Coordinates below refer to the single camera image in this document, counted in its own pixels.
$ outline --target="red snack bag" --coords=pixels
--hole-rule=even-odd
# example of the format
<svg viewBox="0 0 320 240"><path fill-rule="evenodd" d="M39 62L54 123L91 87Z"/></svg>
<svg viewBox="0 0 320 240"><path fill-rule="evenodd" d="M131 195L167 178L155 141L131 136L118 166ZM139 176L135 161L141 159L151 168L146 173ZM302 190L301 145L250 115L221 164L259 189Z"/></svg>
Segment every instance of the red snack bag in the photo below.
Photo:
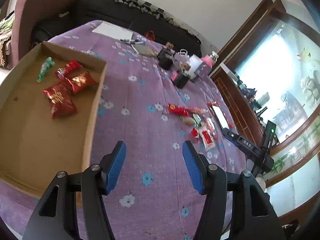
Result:
<svg viewBox="0 0 320 240"><path fill-rule="evenodd" d="M173 104L168 104L168 111L172 114L177 114L180 116L189 116L189 113L185 107L179 107Z"/></svg>
<svg viewBox="0 0 320 240"><path fill-rule="evenodd" d="M64 80L65 76L74 71L75 69L82 68L82 65L76 62L75 60L71 60L68 64L66 64L62 68L58 68L56 71L56 75L61 80Z"/></svg>
<svg viewBox="0 0 320 240"><path fill-rule="evenodd" d="M69 85L73 94L79 93L89 86L97 85L98 83L92 78L90 73L84 72L72 79L65 78L66 83Z"/></svg>
<svg viewBox="0 0 320 240"><path fill-rule="evenodd" d="M52 118L77 112L77 109L71 101L67 91L68 90L62 81L43 90L43 93L51 102Z"/></svg>

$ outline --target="purple bedspread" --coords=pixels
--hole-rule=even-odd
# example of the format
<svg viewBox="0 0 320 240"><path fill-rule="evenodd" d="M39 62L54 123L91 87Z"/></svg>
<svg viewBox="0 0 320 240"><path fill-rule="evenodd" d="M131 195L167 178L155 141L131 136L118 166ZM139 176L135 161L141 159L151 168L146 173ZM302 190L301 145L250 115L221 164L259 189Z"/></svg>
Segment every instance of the purple bedspread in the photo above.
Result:
<svg viewBox="0 0 320 240"><path fill-rule="evenodd" d="M230 112L210 78L197 79L182 90L177 89L170 81L172 73L161 69L156 58L138 56L130 46L92 33L100 22L89 22L50 42L107 62L91 163L99 163L103 155L111 153L118 140L126 143L127 156L116 189L104 197L115 238L190 240L205 196L193 189L182 158L182 143L192 138L192 127L169 114L167 105L207 109L207 102L218 101L226 118L232 120ZM135 37L144 39L136 33ZM156 42L146 43L154 50L161 49ZM219 139L214 149L206 152L202 143L194 144L195 149L210 163L240 173L246 167L244 154L223 137L217 126L216 129ZM0 183L0 215L20 233L35 206L33 202L33 198ZM232 196L228 194L225 225L231 218L231 210ZM82 219L79 222L81 237L85 237Z"/></svg>

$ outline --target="blue gripper pad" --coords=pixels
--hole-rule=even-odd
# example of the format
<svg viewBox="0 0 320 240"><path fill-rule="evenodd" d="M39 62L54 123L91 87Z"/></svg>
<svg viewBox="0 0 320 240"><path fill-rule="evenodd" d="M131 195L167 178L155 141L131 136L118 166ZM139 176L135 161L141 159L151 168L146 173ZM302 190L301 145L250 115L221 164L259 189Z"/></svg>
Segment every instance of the blue gripper pad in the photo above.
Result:
<svg viewBox="0 0 320 240"><path fill-rule="evenodd" d="M207 177L207 169L190 141L183 143L182 156L193 187L202 195L204 193L204 180Z"/></svg>
<svg viewBox="0 0 320 240"><path fill-rule="evenodd" d="M108 169L106 187L107 194L110 194L111 190L115 189L116 187L117 180L127 153L127 148L124 142L118 142L113 151L115 150L116 152L111 153L112 155L114 154L114 157Z"/></svg>

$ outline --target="metal screw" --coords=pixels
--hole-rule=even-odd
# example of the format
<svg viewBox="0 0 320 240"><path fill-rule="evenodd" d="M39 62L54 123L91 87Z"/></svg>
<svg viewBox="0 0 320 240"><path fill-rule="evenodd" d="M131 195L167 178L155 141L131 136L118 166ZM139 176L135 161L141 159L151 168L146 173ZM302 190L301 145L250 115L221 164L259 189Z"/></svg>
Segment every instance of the metal screw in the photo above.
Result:
<svg viewBox="0 0 320 240"><path fill-rule="evenodd" d="M92 171L97 171L98 169L100 169L99 164L94 164L94 165L91 166L91 170Z"/></svg>
<svg viewBox="0 0 320 240"><path fill-rule="evenodd" d="M245 171L243 171L243 175L244 175L245 177L250 177L252 174L251 174L250 171L245 170Z"/></svg>
<svg viewBox="0 0 320 240"><path fill-rule="evenodd" d="M218 169L218 166L217 165L215 165L215 164L210 164L209 165L209 170L210 171L216 171Z"/></svg>
<svg viewBox="0 0 320 240"><path fill-rule="evenodd" d="M57 177L58 178L63 178L65 175L66 175L65 171L59 171L58 174L57 174Z"/></svg>

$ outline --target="pink bottle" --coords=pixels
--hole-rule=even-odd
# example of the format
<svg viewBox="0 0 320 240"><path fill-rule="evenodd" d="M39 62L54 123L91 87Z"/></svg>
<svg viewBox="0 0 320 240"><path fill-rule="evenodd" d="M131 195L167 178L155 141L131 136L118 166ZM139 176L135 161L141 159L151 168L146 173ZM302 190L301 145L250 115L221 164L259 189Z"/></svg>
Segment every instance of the pink bottle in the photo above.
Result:
<svg viewBox="0 0 320 240"><path fill-rule="evenodd" d="M216 63L218 57L218 54L213 51L209 55L201 58L204 63L196 70L196 74L201 78L206 77L211 71L212 66Z"/></svg>

